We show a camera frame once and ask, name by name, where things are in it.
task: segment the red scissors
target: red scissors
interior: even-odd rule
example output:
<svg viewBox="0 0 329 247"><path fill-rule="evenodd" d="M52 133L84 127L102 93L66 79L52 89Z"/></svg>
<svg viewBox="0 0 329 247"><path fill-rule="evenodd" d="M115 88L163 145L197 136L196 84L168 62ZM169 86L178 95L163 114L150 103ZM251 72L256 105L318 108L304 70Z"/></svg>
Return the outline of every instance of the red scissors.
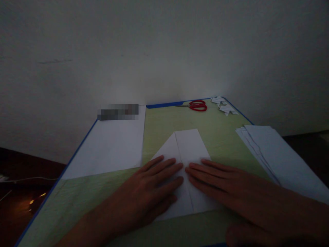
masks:
<svg viewBox="0 0 329 247"><path fill-rule="evenodd" d="M204 101L192 101L188 105L180 105L180 106L189 107L190 109L196 111L206 111L208 109Z"/></svg>

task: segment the white wall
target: white wall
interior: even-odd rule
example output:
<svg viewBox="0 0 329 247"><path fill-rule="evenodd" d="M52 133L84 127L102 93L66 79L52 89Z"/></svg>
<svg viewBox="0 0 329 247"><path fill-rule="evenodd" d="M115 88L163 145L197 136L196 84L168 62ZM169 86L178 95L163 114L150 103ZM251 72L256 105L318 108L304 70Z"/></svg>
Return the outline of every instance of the white wall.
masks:
<svg viewBox="0 0 329 247"><path fill-rule="evenodd" d="M1 147L67 163L101 104L214 95L282 135L328 127L326 0L0 8Z"/></svg>

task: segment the hand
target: hand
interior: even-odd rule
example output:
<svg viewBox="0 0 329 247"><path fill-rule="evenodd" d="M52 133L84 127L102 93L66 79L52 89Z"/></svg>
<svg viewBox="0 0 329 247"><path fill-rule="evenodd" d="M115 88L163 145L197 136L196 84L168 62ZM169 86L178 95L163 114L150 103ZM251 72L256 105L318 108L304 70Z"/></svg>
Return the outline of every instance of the hand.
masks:
<svg viewBox="0 0 329 247"><path fill-rule="evenodd" d="M177 201L172 193L183 183L178 177L159 187L183 164L163 155L149 161L109 198L87 213L58 246L101 246L109 240L150 224Z"/></svg>
<svg viewBox="0 0 329 247"><path fill-rule="evenodd" d="M328 205L240 169L201 162L206 166L190 163L185 169L190 182L249 221L228 228L228 246L278 246L301 236L328 243Z"/></svg>

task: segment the cable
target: cable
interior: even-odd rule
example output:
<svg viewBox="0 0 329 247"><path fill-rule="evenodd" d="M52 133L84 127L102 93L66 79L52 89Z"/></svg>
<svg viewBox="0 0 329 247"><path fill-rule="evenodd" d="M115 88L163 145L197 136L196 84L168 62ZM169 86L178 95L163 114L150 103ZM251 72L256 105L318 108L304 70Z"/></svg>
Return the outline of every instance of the cable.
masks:
<svg viewBox="0 0 329 247"><path fill-rule="evenodd" d="M9 193L12 192L12 191L13 191L13 190L10 190L7 194L5 194L4 197L2 197L2 198L0 199L0 201L2 201L6 196L8 196Z"/></svg>
<svg viewBox="0 0 329 247"><path fill-rule="evenodd" d="M28 180L28 179L57 180L58 178L32 177L32 178L23 178L23 179L18 179L18 180L7 180L7 181L3 181L3 182L0 182L0 183L18 182L18 181L23 181L23 180Z"/></svg>

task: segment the green surface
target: green surface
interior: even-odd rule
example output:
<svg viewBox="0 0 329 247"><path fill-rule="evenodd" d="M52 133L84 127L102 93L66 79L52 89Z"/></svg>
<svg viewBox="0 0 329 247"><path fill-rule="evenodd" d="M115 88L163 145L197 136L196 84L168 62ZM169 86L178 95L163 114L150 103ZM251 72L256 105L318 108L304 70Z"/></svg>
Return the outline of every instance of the green surface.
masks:
<svg viewBox="0 0 329 247"><path fill-rule="evenodd" d="M198 129L213 161L268 179L235 129L250 124L241 115L228 117L205 100L206 112L185 107L146 109L143 163L150 160L174 131ZM111 195L136 169L60 180L19 246L52 246L80 217ZM217 211L155 222L115 239L109 246L202 246L225 241L226 228L241 219Z"/></svg>

